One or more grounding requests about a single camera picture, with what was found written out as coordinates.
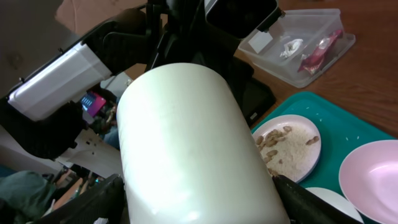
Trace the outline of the white cup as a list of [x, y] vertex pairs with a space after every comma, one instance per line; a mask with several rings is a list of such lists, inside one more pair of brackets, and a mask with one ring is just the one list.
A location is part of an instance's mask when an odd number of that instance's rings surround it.
[[288, 223], [226, 81], [192, 63], [149, 70], [118, 104], [131, 223]]

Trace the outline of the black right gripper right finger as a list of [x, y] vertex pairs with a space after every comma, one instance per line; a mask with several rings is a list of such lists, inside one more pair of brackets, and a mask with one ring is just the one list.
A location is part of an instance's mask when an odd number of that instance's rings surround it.
[[291, 221], [300, 224], [360, 224], [284, 175], [272, 177]]

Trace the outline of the white paper tissue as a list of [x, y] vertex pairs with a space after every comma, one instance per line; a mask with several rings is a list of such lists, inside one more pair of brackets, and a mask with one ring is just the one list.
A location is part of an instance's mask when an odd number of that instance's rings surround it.
[[292, 56], [303, 44], [303, 39], [294, 39], [284, 45], [284, 51], [281, 52], [280, 57], [289, 58]]

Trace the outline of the white bowl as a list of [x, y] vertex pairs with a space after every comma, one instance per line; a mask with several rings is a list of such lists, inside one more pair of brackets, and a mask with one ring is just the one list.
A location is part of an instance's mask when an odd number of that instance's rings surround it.
[[354, 218], [360, 223], [364, 223], [361, 215], [357, 209], [355, 209], [354, 205], [340, 194], [320, 187], [307, 187], [307, 190], [344, 214]]

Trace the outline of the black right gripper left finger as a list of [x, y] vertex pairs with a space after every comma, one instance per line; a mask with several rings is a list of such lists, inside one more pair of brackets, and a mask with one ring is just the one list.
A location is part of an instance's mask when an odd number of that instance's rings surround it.
[[119, 223], [125, 206], [123, 178], [113, 174], [79, 197], [37, 220], [39, 224], [86, 224], [99, 218]]

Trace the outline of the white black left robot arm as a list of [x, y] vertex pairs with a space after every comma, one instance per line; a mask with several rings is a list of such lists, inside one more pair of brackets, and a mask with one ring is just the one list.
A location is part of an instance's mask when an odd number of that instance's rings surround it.
[[80, 98], [137, 63], [191, 62], [216, 70], [238, 103], [235, 42], [252, 13], [239, 1], [149, 1], [98, 24], [1, 99], [1, 126], [29, 154], [56, 159], [87, 128]]

